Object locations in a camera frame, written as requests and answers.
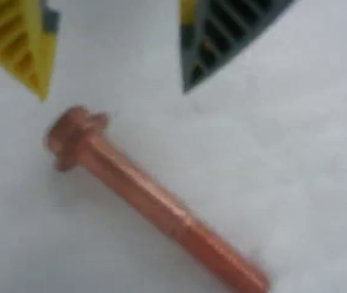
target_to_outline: hex head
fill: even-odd
[[[81,142],[91,133],[101,132],[108,124],[106,114],[92,115],[85,107],[67,110],[47,135],[47,146],[57,156],[57,168],[66,171],[78,163]]]

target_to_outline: gray plastic object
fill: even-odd
[[[198,0],[194,27],[182,27],[184,91],[251,44],[294,0]]]
[[[47,0],[40,0],[43,13],[43,30],[56,34],[59,30],[60,13],[52,10],[47,5]]]

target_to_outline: white background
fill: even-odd
[[[42,139],[66,108],[108,134],[272,279],[347,292],[347,1],[301,0],[190,95],[178,1],[56,0],[45,104],[0,69],[0,293],[228,292]]]

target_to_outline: yellow ridged plastic piece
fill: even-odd
[[[0,66],[45,100],[56,34],[43,30],[42,18],[40,0],[0,0]]]

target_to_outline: copper bolt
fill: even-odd
[[[269,282],[258,269],[102,136],[107,123],[106,114],[91,115],[83,107],[66,111],[48,134],[57,168],[86,168],[235,292],[267,292]]]

